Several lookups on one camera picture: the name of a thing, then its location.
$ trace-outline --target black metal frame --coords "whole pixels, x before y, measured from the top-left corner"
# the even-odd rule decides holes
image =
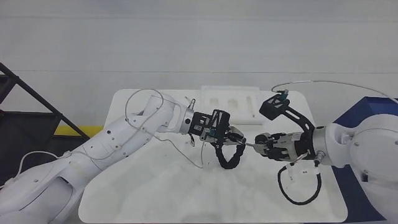
[[[8,93],[12,90],[14,85],[19,85],[28,94],[32,95],[38,102],[42,103],[48,110],[57,115],[57,117],[69,125],[73,130],[75,130],[80,136],[82,136],[86,141],[90,139],[87,134],[85,134],[81,129],[79,129],[75,124],[73,124],[67,117],[65,117],[61,112],[59,112],[55,107],[53,107],[48,101],[41,97],[33,88],[21,80],[15,73],[9,70],[3,63],[0,62],[0,71],[3,72],[5,76],[8,77],[6,86],[0,91],[0,103],[5,99]]]

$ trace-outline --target white robotic arm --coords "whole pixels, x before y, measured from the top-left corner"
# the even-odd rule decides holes
[[[180,116],[173,129],[174,108]],[[123,116],[56,161],[33,167],[6,182],[0,191],[0,224],[62,223],[86,185],[109,166],[148,143],[154,134],[187,134],[193,110],[171,96],[153,94],[145,110]]]
[[[303,132],[260,134],[252,145],[256,152],[290,165],[300,159],[314,160],[316,166],[350,165],[373,207],[389,222],[398,223],[398,116],[374,115],[355,128],[338,124],[316,128],[289,107],[287,93],[280,91],[265,101],[260,113],[271,120],[282,114],[297,123]],[[320,174],[317,177],[319,193]],[[289,199],[282,187],[281,191],[298,205],[308,204],[317,196],[316,193],[310,200],[297,203]]]

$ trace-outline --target table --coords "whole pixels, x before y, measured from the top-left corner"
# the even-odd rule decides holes
[[[127,98],[136,90],[115,93],[105,126],[123,116]],[[161,90],[184,103],[184,98],[200,99],[200,90]],[[151,91],[138,93],[128,111],[139,112]],[[273,93],[262,91],[262,101]],[[290,106],[313,122],[305,97],[289,94]],[[195,111],[200,111],[197,102]],[[294,132],[300,128],[284,116],[262,126],[237,126],[248,142],[259,133]],[[191,147],[189,136],[159,134],[197,164],[201,145]],[[231,155],[234,147],[223,148]],[[342,222],[347,208],[330,166],[321,166],[322,190],[309,205],[289,203],[277,185],[282,162],[268,160],[247,147],[241,163],[233,170],[218,164],[215,151],[207,144],[203,151],[204,169],[198,169],[168,142],[152,140],[143,148],[94,178],[86,187],[79,217],[86,223],[293,223]],[[313,163],[303,161],[294,167],[295,182],[282,174],[287,193],[295,200],[306,200],[316,189]]]

